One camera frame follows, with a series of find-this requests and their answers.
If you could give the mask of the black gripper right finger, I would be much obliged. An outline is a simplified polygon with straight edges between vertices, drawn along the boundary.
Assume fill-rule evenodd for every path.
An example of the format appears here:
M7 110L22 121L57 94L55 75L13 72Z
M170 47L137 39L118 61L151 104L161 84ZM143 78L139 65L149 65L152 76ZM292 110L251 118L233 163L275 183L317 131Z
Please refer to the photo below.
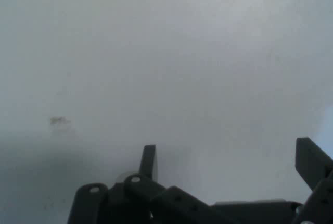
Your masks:
M332 223L332 158L310 138L297 138L296 171L312 190L296 223Z

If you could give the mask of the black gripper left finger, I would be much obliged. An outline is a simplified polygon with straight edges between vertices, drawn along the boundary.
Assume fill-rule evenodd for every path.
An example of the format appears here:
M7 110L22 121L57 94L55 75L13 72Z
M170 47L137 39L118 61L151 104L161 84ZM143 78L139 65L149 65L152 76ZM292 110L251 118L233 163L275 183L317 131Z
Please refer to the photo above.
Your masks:
M80 187L68 223L210 223L212 209L177 187L154 179L156 146L146 145L138 173L108 188L102 183Z

